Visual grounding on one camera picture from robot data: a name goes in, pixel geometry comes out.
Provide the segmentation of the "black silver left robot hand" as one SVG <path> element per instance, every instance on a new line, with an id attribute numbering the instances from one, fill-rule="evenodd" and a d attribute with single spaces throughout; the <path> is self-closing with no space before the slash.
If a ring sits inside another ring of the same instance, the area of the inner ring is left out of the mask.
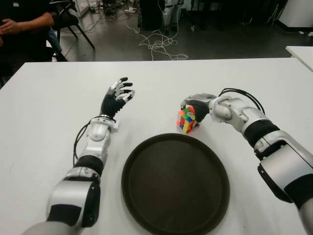
<path id="1" fill-rule="evenodd" d="M 101 104 L 100 115 L 114 118 L 125 104 L 134 97 L 134 90 L 125 89 L 133 85 L 127 81 L 127 77 L 122 77 L 109 87 Z"/>

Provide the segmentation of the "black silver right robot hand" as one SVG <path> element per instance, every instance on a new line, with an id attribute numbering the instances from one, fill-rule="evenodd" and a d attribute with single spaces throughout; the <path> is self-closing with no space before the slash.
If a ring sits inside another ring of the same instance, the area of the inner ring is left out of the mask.
<path id="1" fill-rule="evenodd" d="M 181 102 L 181 110 L 185 109 L 187 105 L 192 106 L 195 110 L 193 129 L 198 128 L 201 121 L 209 114 L 209 103 L 215 98 L 216 96 L 212 94 L 194 94 L 188 96 Z"/>

